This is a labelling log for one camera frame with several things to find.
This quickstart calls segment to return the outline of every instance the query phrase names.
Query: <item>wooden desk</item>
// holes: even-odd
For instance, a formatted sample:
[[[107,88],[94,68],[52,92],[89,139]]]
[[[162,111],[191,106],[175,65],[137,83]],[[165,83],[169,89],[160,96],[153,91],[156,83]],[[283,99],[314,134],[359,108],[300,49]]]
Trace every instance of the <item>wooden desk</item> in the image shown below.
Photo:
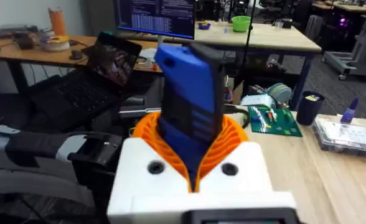
[[[242,115],[232,116],[242,123]],[[366,126],[365,119],[353,123]],[[366,159],[322,151],[311,127],[299,128],[303,138],[245,130],[262,147],[273,188],[293,193],[302,222],[366,224]]]
[[[177,37],[164,37],[165,42],[188,44],[190,42],[197,42],[205,45],[211,45],[222,49],[239,49],[246,44],[246,37],[248,33],[240,33],[233,31],[233,25],[227,22],[211,23],[209,30],[200,30],[195,27],[194,40],[182,39]],[[141,39],[156,41],[157,36],[151,34],[134,35],[122,34],[127,39]],[[295,27],[291,29],[280,29],[270,24],[253,24],[253,30],[250,37],[250,48],[271,49],[271,50],[297,50],[302,52],[321,52],[321,48],[313,41],[309,40],[305,35],[300,33]]]
[[[323,10],[331,10],[332,9],[331,5],[328,5],[328,4],[326,4],[322,1],[314,1],[312,3],[312,6],[316,7],[316,8],[319,8],[319,9],[323,9]]]
[[[325,1],[326,4],[331,5],[332,1]],[[350,6],[350,5],[344,5],[340,4],[339,2],[334,2],[334,7],[337,7],[339,9],[343,9],[348,12],[358,12],[361,14],[366,14],[366,5],[364,6]]]
[[[96,42],[96,37],[86,36],[71,36],[72,40],[77,40],[85,45],[91,46]],[[135,40],[133,41],[143,46],[143,49],[157,48],[157,42],[147,42]],[[0,40],[0,45],[11,43],[11,40]],[[2,47],[0,51],[0,60],[6,61],[12,73],[14,83],[19,91],[25,90],[28,87],[24,71],[21,63],[31,63],[39,65],[53,65],[59,67],[82,67],[87,63],[87,57],[84,55],[83,60],[70,60],[71,50],[81,50],[86,46],[78,44],[70,47],[68,50],[61,52],[45,52],[39,46],[35,46],[31,50],[20,50],[17,44],[10,44]],[[138,63],[134,66],[135,70],[146,72],[162,72],[159,67],[154,71],[152,68],[144,68]]]

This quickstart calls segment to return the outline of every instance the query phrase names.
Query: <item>plastic storage box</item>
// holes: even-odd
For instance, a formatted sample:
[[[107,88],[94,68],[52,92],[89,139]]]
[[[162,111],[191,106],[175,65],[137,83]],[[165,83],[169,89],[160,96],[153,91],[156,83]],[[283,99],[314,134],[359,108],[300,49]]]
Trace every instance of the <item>plastic storage box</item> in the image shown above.
[[[318,118],[313,130],[322,150],[366,157],[366,127]]]

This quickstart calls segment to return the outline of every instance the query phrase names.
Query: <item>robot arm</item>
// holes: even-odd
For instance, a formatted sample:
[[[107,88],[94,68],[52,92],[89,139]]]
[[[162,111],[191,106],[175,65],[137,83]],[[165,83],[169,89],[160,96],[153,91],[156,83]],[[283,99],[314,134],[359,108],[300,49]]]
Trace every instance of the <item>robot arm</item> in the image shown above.
[[[110,223],[299,223],[289,192],[272,189],[260,146],[224,116],[217,51],[162,45],[160,113],[125,140]]]

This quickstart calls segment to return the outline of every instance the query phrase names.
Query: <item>gray carpet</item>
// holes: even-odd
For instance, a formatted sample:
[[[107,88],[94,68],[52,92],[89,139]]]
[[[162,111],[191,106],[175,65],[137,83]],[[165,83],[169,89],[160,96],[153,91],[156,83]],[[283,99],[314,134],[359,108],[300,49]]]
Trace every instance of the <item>gray carpet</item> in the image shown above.
[[[317,55],[312,62],[304,90],[316,91],[326,97],[321,109],[322,114],[342,114],[354,97],[359,98],[356,109],[357,118],[366,118],[366,77],[349,76],[346,80],[338,80],[338,73],[328,64],[321,62]],[[285,56],[283,65],[293,73],[299,73],[303,58]]]

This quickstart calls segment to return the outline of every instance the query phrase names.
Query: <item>desk leg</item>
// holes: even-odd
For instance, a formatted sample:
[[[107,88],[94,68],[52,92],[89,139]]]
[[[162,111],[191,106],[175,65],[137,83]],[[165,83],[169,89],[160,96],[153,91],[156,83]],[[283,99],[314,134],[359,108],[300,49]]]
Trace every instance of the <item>desk leg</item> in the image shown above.
[[[28,88],[28,82],[24,70],[22,69],[20,62],[7,62],[10,73],[13,77],[14,84],[16,84],[17,91],[22,93]]]
[[[305,85],[307,75],[309,74],[309,71],[310,71],[312,60],[313,60],[313,55],[305,57],[305,61],[303,63],[301,74],[300,74],[301,77],[299,78],[298,84],[296,84],[296,87],[294,90],[294,95],[291,99],[291,110],[296,110],[296,108],[298,107],[298,103],[301,99],[301,95],[302,95],[302,91],[303,91],[303,86]]]
[[[284,55],[278,55],[278,59],[277,62],[282,65],[283,64],[283,60],[284,60]]]

